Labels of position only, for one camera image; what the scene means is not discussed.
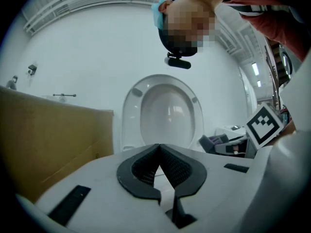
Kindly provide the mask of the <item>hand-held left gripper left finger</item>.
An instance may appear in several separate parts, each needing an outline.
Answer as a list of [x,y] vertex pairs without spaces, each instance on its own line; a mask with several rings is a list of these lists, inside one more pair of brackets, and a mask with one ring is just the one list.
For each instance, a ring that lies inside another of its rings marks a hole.
[[67,224],[77,233],[159,233],[159,219],[173,207],[174,191],[161,192],[161,202],[133,197],[119,183],[117,168],[147,147],[93,160],[49,188],[35,203],[45,214],[76,186],[90,191]]

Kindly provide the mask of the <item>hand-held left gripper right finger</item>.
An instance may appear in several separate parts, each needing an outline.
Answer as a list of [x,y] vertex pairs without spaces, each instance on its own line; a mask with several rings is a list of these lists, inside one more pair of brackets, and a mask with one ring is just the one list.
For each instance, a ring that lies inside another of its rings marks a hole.
[[161,216],[159,233],[190,232],[216,215],[216,208],[233,194],[245,173],[225,165],[247,170],[253,159],[214,155],[159,145],[159,165],[174,188],[172,216]]

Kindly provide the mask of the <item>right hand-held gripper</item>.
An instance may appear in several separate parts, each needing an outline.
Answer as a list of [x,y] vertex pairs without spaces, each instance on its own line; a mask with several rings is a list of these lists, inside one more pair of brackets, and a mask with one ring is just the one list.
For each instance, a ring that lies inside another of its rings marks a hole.
[[[254,158],[257,151],[278,136],[283,129],[284,124],[278,111],[270,103],[263,102],[248,118],[242,127],[241,137],[237,137],[234,144],[245,142],[244,157]],[[199,143],[206,153],[216,153],[214,142],[206,135],[202,135]]]

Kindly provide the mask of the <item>large cardboard box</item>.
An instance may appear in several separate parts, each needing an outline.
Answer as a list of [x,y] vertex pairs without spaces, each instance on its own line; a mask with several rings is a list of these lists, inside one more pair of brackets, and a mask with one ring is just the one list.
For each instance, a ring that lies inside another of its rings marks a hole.
[[0,162],[14,192],[36,202],[86,163],[112,155],[113,115],[0,86]]

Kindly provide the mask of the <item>wooden staircase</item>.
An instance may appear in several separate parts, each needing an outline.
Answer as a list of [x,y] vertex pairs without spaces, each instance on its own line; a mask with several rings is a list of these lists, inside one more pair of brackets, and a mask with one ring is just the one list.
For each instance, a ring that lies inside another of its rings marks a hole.
[[273,105],[277,110],[282,110],[279,88],[291,79],[293,65],[284,47],[273,40],[265,37],[264,51],[273,83]]

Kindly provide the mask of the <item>blue face mask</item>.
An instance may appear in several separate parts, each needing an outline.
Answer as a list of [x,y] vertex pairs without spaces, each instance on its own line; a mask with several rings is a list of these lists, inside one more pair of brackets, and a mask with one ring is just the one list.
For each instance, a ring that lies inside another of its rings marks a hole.
[[163,13],[159,12],[160,5],[167,0],[159,0],[158,3],[154,3],[151,6],[153,12],[154,24],[159,29],[163,29]]

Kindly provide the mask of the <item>person's red shirt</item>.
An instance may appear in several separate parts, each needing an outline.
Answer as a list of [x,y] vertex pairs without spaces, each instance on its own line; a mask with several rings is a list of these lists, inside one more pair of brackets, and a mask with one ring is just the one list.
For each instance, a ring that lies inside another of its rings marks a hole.
[[301,62],[311,48],[311,0],[224,0],[268,39],[286,46]]

